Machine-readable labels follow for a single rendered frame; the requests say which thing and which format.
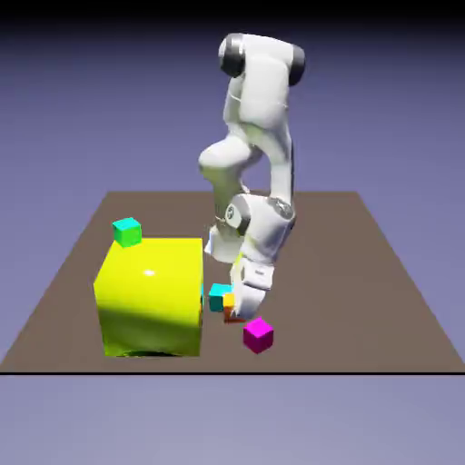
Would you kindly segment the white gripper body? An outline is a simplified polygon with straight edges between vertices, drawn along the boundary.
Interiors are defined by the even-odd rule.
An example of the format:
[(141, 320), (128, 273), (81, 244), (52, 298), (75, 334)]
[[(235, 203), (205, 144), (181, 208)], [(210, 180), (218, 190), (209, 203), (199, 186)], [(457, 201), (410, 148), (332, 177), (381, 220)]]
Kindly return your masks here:
[(232, 291), (234, 317), (253, 318), (268, 291), (268, 286), (261, 282), (235, 280), (232, 282)]

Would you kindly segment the small orange cube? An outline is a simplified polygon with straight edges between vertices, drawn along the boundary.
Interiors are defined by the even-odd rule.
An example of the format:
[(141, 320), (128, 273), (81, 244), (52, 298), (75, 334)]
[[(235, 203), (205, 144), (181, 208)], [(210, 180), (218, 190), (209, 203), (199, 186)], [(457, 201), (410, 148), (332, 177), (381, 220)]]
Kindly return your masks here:
[(225, 323), (244, 322), (234, 312), (235, 298), (232, 292), (223, 295), (223, 321)]

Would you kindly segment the small teal cube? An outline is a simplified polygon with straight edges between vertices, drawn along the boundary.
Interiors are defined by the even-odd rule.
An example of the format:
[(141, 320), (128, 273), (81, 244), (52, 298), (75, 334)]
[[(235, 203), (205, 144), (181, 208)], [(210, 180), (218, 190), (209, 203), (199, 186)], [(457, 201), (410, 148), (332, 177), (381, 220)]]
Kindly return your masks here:
[(213, 283), (208, 294), (209, 308), (211, 312), (223, 311), (223, 296), (232, 292), (231, 284)]

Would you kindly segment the small magenta cube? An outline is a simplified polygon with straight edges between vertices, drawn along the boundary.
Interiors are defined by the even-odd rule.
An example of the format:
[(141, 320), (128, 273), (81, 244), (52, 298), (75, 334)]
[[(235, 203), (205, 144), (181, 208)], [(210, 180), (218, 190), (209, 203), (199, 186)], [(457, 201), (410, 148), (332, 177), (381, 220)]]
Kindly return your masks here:
[(273, 341), (274, 329), (262, 317), (247, 322), (242, 329), (243, 344), (255, 354), (270, 349)]

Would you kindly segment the small green cube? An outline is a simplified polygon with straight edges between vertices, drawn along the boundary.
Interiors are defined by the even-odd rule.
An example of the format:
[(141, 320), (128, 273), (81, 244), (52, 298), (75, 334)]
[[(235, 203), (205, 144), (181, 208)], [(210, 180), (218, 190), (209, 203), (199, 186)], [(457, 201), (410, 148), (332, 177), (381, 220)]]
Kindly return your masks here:
[(114, 221), (112, 226), (114, 240), (122, 247), (131, 247), (142, 241), (142, 226), (133, 217)]

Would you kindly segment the large yellow box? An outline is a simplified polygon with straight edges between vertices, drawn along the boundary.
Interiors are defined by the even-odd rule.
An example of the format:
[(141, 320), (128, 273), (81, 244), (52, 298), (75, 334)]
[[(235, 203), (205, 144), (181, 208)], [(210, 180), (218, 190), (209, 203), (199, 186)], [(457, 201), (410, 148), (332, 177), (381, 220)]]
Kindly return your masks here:
[(94, 281), (107, 356), (198, 356), (203, 327), (203, 240), (113, 242)]

